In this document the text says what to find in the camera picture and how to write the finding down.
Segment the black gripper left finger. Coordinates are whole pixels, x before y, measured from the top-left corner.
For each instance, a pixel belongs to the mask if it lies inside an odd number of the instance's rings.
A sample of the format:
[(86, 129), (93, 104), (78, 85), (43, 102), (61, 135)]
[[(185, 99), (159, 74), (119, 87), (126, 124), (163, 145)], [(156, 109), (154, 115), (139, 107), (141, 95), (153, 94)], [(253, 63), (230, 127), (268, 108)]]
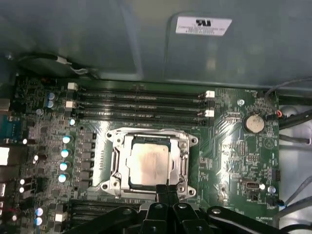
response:
[(144, 210), (118, 207), (70, 230), (72, 234), (165, 234), (176, 203), (175, 185), (157, 185), (156, 201)]

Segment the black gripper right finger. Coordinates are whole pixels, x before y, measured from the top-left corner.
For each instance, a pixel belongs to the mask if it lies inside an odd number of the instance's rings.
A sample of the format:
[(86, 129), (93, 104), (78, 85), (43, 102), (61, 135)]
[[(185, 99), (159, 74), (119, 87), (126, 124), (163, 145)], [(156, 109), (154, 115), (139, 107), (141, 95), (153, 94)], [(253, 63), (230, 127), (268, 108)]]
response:
[(207, 211), (194, 209), (189, 203), (180, 202), (177, 186), (168, 185), (167, 195), (173, 210), (178, 234), (285, 234), (263, 222), (213, 206)]

